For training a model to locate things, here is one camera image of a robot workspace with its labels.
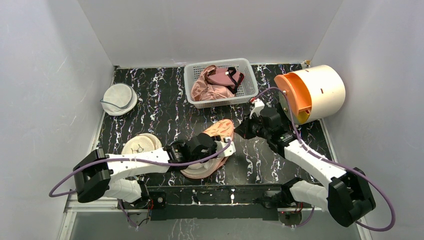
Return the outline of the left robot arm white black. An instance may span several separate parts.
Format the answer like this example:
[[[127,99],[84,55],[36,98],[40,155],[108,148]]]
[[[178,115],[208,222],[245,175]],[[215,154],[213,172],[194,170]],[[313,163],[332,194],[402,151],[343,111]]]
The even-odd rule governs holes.
[[[141,153],[106,154],[101,148],[95,149],[73,168],[77,200],[90,203],[108,197],[144,208],[150,200],[147,188],[129,177],[185,170],[200,163],[210,167],[213,160],[233,153],[230,137],[206,133]]]

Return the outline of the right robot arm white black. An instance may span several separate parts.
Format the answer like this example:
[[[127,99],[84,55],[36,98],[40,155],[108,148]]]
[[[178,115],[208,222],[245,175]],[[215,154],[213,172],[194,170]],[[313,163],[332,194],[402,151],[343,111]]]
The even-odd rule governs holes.
[[[312,184],[295,177],[283,184],[276,195],[282,205],[295,207],[299,202],[308,203],[329,212],[343,227],[352,225],[376,208],[369,183],[358,175],[360,169],[346,171],[333,162],[325,162],[317,152],[306,150],[295,134],[284,126],[277,110],[265,107],[259,113],[246,115],[235,132],[246,140],[265,139],[273,152],[318,180],[318,184]]]

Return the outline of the peach patterned mesh laundry bag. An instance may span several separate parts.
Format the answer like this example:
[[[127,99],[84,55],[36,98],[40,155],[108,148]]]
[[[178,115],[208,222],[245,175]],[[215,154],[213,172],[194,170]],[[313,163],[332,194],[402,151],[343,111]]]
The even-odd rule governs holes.
[[[203,133],[214,137],[220,136],[221,139],[230,138],[234,140],[234,123],[230,119],[223,119],[215,122],[209,128],[203,131]],[[212,158],[203,163],[196,163],[189,165],[186,169],[181,170],[180,172],[187,178],[190,179],[204,179],[212,175],[217,169],[222,167],[228,160],[226,157],[217,157]]]

